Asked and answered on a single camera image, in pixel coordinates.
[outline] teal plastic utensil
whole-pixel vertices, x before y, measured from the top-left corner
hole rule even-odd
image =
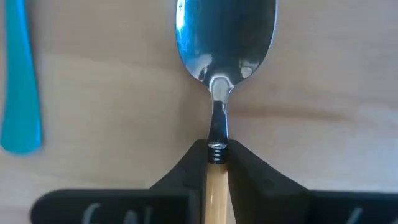
[[[1,146],[27,154],[41,145],[40,109],[25,1],[5,0],[6,104]]]

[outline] metal spoon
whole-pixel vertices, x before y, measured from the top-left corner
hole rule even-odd
[[[1,145],[26,154],[41,144],[39,97],[30,52],[24,0],[5,0],[6,105]]]
[[[182,62],[191,76],[209,89],[213,99],[208,135],[209,162],[212,164],[226,162],[229,94],[238,83],[250,77],[264,60],[274,35],[276,12],[276,0],[177,2],[175,30]],[[208,172],[217,170],[226,173],[225,168],[209,168]],[[211,177],[214,175],[208,173],[208,194]],[[214,196],[217,195],[207,196],[207,199],[214,201]],[[224,222],[219,213],[214,213],[214,216],[214,222]]]

